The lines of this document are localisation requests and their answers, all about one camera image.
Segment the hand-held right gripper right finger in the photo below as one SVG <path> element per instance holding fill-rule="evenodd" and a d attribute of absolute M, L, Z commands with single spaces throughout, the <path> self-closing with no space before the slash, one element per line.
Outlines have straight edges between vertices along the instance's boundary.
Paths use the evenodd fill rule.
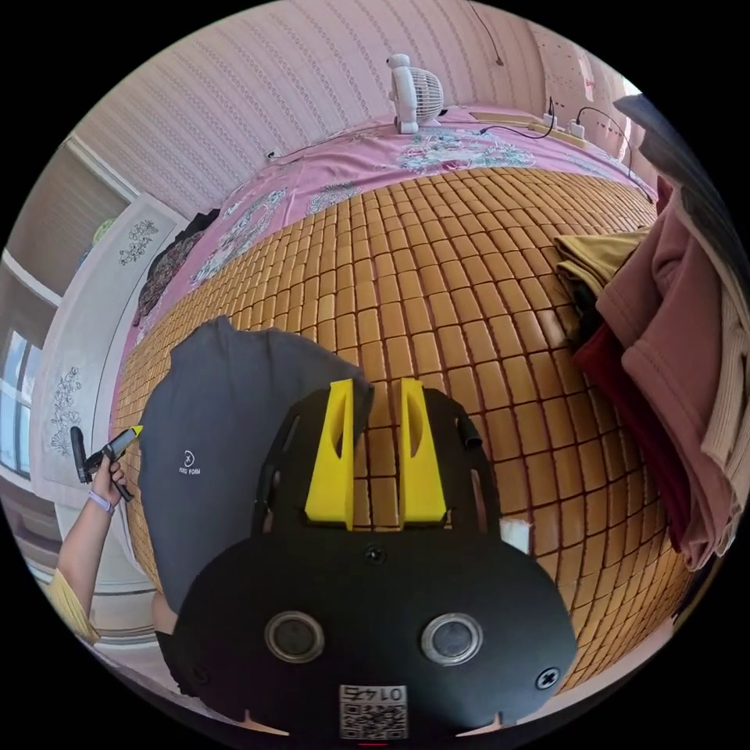
<path fill-rule="evenodd" d="M 403 527 L 443 526 L 447 514 L 425 389 L 401 380 L 399 520 Z"/>

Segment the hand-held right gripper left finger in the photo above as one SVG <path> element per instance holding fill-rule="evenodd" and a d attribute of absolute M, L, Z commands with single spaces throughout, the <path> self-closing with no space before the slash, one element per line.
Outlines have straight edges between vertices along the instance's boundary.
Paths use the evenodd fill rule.
<path fill-rule="evenodd" d="M 310 523 L 353 529 L 354 454 L 354 384 L 352 379 L 338 380 L 328 390 L 305 500 Z"/>

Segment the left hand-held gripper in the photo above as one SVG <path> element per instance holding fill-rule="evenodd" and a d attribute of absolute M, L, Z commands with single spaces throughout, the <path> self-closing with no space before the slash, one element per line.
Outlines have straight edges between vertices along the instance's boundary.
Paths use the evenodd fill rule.
<path fill-rule="evenodd" d="M 105 457 L 110 461 L 110 465 L 119 462 L 127 449 L 138 439 L 142 429 L 142 425 L 133 425 L 112 438 L 98 451 L 89 456 L 84 455 L 84 483 L 92 482 Z"/>

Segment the person's left hand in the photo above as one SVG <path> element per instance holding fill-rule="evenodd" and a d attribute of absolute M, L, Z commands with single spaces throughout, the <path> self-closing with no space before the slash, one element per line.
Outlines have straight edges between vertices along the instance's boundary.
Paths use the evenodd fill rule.
<path fill-rule="evenodd" d="M 102 457 L 102 462 L 93 476 L 90 492 L 106 502 L 112 508 L 116 507 L 123 496 L 121 488 L 126 487 L 123 470 L 117 461 L 112 461 L 107 455 Z"/>

